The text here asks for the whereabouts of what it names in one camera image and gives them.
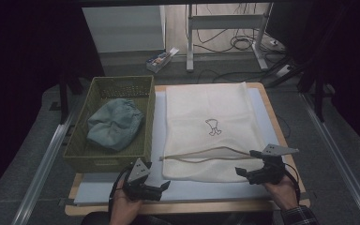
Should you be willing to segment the white metal desk frame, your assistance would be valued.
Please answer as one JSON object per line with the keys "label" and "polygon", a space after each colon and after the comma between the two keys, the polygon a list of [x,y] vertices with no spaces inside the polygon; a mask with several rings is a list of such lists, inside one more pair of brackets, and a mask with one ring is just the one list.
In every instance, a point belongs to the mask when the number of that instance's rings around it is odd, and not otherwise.
{"label": "white metal desk frame", "polygon": [[257,29],[258,34],[252,42],[251,47],[261,70],[267,70],[268,66],[263,58],[261,45],[272,6],[273,4],[269,3],[263,14],[193,16],[192,5],[189,5],[186,29],[187,72],[192,72],[194,70],[192,32],[199,29]]}

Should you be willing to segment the aluminium floor rail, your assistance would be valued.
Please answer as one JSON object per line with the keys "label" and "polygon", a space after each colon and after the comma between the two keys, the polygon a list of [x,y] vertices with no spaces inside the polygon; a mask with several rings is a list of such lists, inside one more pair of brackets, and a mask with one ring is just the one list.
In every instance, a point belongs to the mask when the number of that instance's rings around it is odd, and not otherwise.
{"label": "aluminium floor rail", "polygon": [[357,180],[357,177],[346,162],[345,157],[342,155],[326,124],[322,122],[318,115],[314,112],[313,101],[311,100],[310,96],[308,94],[300,94],[299,97],[304,102],[310,119],[312,120],[315,128],[318,130],[318,133],[321,136],[331,159],[334,161],[347,189],[350,191],[352,198],[360,210],[360,183]]}
{"label": "aluminium floor rail", "polygon": [[27,225],[27,222],[37,204],[38,197],[49,176],[56,156],[62,146],[63,140],[65,139],[66,132],[71,125],[75,113],[80,109],[81,104],[81,97],[75,97],[71,101],[68,116],[62,124],[57,126],[54,134],[52,135],[51,141],[37,167],[31,184],[29,185],[10,225]]}

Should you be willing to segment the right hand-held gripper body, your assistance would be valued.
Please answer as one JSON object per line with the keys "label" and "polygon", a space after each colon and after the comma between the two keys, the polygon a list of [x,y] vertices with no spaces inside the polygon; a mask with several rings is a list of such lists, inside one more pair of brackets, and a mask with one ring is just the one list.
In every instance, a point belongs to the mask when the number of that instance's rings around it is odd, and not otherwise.
{"label": "right hand-held gripper body", "polygon": [[282,157],[285,155],[298,153],[298,149],[268,144],[260,152],[263,154],[263,158],[260,158],[263,162],[262,168],[247,172],[247,180],[251,185],[263,183],[276,185],[282,180],[284,175],[287,175],[294,183],[298,182],[298,180],[285,169],[285,163],[282,160]]}

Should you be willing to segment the person's right hand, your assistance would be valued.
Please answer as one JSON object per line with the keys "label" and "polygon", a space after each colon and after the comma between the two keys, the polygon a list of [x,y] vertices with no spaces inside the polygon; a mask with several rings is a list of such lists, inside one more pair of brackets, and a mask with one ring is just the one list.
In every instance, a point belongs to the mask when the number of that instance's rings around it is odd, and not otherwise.
{"label": "person's right hand", "polygon": [[287,211],[299,206],[295,187],[289,177],[284,176],[276,185],[271,183],[263,183],[262,185],[270,193],[272,200],[280,210]]}

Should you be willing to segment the black metal stand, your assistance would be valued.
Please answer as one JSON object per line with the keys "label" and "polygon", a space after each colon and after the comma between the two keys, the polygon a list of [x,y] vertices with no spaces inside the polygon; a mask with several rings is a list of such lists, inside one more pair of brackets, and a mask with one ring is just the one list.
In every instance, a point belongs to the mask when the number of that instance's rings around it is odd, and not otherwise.
{"label": "black metal stand", "polygon": [[306,93],[314,87],[314,112],[321,122],[323,119],[323,75],[315,63],[308,62],[302,66],[303,75],[297,84],[301,93]]}
{"label": "black metal stand", "polygon": [[68,89],[70,89],[74,95],[80,95],[83,92],[83,86],[77,76],[62,72],[59,75],[61,125],[63,125],[68,118]]}

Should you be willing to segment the green woven basket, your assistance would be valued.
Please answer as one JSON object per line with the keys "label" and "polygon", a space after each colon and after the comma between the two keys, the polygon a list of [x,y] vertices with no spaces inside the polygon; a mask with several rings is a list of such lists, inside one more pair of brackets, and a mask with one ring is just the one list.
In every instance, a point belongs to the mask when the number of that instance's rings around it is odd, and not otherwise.
{"label": "green woven basket", "polygon": [[[87,120],[105,103],[116,98],[133,100],[137,109],[144,115],[136,137],[130,145],[119,152],[86,139],[89,130]],[[76,173],[119,173],[137,158],[149,161],[155,101],[155,81],[152,75],[95,77],[67,142],[64,161]]]}

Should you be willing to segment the blue denim pants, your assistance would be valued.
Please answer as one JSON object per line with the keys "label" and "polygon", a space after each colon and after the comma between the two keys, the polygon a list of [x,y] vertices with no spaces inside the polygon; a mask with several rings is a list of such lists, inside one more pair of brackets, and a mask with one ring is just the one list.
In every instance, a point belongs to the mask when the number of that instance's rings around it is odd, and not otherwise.
{"label": "blue denim pants", "polygon": [[144,114],[127,98],[110,100],[88,120],[86,139],[114,151],[122,151],[136,137]]}

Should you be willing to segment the white cabinet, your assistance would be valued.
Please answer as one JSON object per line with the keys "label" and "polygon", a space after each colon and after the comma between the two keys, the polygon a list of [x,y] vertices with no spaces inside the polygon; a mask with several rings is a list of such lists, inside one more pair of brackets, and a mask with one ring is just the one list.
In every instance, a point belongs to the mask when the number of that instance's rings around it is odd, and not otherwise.
{"label": "white cabinet", "polygon": [[162,6],[83,7],[82,12],[99,53],[165,48]]}

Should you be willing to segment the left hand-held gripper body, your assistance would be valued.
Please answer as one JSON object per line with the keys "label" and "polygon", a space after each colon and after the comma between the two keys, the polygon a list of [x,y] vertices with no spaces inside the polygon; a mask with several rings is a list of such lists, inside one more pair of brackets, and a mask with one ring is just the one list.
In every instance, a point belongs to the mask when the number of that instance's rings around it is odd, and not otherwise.
{"label": "left hand-held gripper body", "polygon": [[147,200],[159,201],[162,196],[160,187],[151,187],[145,184],[150,174],[143,168],[144,162],[138,158],[132,165],[130,172],[126,175],[123,190],[132,201]]}

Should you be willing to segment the person's dark clothing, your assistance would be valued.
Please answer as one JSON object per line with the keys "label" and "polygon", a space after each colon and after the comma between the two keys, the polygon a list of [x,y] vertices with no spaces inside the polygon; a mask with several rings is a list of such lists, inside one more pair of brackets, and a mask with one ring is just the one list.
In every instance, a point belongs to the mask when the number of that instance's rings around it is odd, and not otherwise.
{"label": "person's dark clothing", "polygon": [[272,225],[272,212],[138,215],[130,225]]}

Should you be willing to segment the white drawstring bag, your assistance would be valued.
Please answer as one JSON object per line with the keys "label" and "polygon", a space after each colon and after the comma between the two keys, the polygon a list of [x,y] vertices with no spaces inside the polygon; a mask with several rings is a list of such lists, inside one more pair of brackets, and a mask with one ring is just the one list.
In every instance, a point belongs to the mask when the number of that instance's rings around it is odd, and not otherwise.
{"label": "white drawstring bag", "polygon": [[176,85],[166,89],[163,176],[197,182],[242,182],[235,168],[259,170],[250,150],[266,146],[247,85]]}

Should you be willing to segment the white power strip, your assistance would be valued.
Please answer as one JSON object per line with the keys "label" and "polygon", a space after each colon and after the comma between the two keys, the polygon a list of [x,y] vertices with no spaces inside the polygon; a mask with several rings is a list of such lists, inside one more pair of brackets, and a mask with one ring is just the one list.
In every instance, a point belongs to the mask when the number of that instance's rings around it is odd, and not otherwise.
{"label": "white power strip", "polygon": [[282,76],[284,76],[285,74],[287,74],[288,72],[290,72],[292,69],[293,69],[293,67],[292,67],[291,65],[285,65],[283,68],[281,68],[281,69],[277,72],[276,76],[277,76],[277,77],[282,77]]}

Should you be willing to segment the person's left hand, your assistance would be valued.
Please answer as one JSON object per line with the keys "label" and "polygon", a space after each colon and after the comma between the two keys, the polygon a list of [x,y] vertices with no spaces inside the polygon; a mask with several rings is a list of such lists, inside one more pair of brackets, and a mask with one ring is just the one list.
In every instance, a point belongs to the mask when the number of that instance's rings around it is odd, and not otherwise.
{"label": "person's left hand", "polygon": [[109,225],[130,225],[139,214],[142,201],[132,201],[122,189],[124,181],[120,180],[113,194],[112,212]]}

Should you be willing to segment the small colourful cardboard box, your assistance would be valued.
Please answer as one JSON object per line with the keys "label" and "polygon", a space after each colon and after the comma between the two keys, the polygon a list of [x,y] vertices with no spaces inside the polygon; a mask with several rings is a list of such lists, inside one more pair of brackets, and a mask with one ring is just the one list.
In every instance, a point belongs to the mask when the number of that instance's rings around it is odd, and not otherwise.
{"label": "small colourful cardboard box", "polygon": [[171,48],[168,52],[162,52],[148,59],[145,64],[146,68],[154,73],[158,73],[162,70],[176,55],[179,50],[175,47]]}

